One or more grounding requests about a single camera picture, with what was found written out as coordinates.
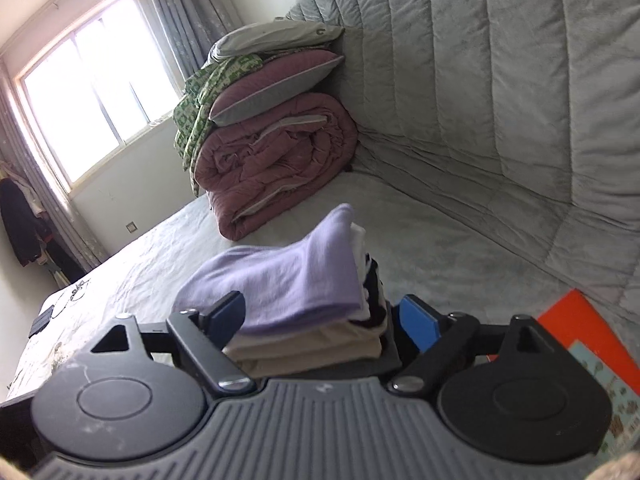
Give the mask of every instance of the green patterned blanket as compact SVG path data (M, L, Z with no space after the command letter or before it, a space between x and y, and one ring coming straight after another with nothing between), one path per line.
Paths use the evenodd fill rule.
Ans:
M178 126L174 146L182 157L183 170L189 170L195 196L200 193L193 174L196 160L202 143L216 126L209 120L214 101L225 88L261 68L262 60L257 54L230 57L206 64L185 82L184 96L174 109L174 122Z

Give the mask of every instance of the round black disc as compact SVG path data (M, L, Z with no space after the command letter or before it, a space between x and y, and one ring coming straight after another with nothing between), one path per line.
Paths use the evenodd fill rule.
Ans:
M31 405L40 434L83 460L119 462L167 448L202 418L198 383L167 365L122 354L78 354L45 383Z
M552 355L498 358L454 375L438 410L460 439L521 463L559 463L598 449L609 425L604 389Z

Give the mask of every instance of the lavender folded shirt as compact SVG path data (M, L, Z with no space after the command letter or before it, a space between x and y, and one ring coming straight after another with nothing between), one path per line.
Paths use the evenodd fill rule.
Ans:
M341 204L290 246L238 246L213 257L182 286L174 311L206 308L239 290L246 301L240 334L295 333L345 319L362 301L352 221L353 209Z

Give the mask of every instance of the folded clothes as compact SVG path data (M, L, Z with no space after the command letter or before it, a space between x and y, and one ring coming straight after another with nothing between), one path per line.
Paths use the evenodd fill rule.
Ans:
M356 359L376 359L380 357L380 352L382 352L380 338L371 338L314 352L295 353L273 359L239 361L236 364L250 377L259 379L294 374Z
M326 23L294 20L252 23L237 28L218 40L211 47L209 59L223 60L256 52L315 46L335 40L343 30L342 27Z
M377 359L361 358L345 363L338 363L323 368L315 368L297 374L288 374L291 379L312 381L352 380L372 376L384 376L402 368L402 361L394 339L394 321L392 313L396 308L386 304L389 315L386 318L386 331L380 338L382 354Z
M380 295L382 298L382 309L386 313L384 293ZM315 352L329 349L336 346L345 345L350 342L366 341L369 339L380 338L380 335L386 330L386 316L380 320L378 325L369 328L357 326L348 320L337 321L315 329L301 332L291 336L284 336L279 340L271 340L262 344L253 344L252 346L240 347L229 344L225 348L225 354L233 361L244 360L261 360L263 358L287 357L295 353ZM254 337L254 341L260 341L261 338Z
M375 311L375 322L370 322L370 314L369 314L369 303L370 298L373 298L375 302L378 301L378 292L377 290L369 296L369 292L366 289L366 286L377 287L378 276L375 274L373 277L369 277L367 273L371 268L371 259L369 255L366 253L364 247L364 235L365 231L362 227L357 224L351 224L351 251L353 251L353 257L356 260L356 268L358 269L358 282L362 284L360 287L360 291L362 294L360 309L356 310L352 314L350 314L347 319L353 320L356 325L362 326L361 323L365 323L364 328L371 328L373 326L377 326L382 323L384 317L384 309L382 309L383 317L380 318L380 306L377 304L373 304L372 308ZM308 332L303 332L303 334L307 334L312 332L314 329L311 329ZM347 330L350 335L353 333L353 330ZM244 335L242 333L237 333L233 339L229 342L229 344L225 348L225 352L231 356L232 352L240 351L240 353L234 354L236 358L242 359L247 357L242 357L245 354L242 354L242 349L250 348L250 347L258 347L264 346L271 343L278 343L284 340L288 340L292 335L290 333L287 334L273 334L273 335Z
M241 334L296 333L347 318L362 308L352 221L353 209L341 204L290 246L230 248L182 286L174 311L207 308L238 290L246 302Z
M362 328L352 322L343 321L270 344L244 349L225 348L225 353L242 370L256 378L288 375L354 360L379 358L382 351L380 336L386 332L390 316L386 314L386 301L377 266L371 268L369 275L372 280L368 282L373 282L374 287L369 290L370 301L373 298L379 301L377 307L385 313L379 325ZM392 349L391 355L388 356L390 362L385 368L398 364L399 359L393 359L393 355L397 357L398 353ZM345 370L345 373L354 374L355 371Z
M174 108L173 119L178 127L174 147L182 158L183 169L191 175L191 189L198 196L200 188L193 171L202 143L215 127L209 111L222 91L241 77L260 70L262 60L256 54L209 63L184 83L184 96Z
M344 107L319 93L213 131L194 176L209 191L220 234L239 240L311 196L351 160L357 137Z

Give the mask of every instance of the pink comforter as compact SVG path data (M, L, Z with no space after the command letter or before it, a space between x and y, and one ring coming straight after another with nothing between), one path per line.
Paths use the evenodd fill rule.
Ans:
M195 178L220 234L239 240L315 193L351 159L357 135L342 105L317 93L213 131Z

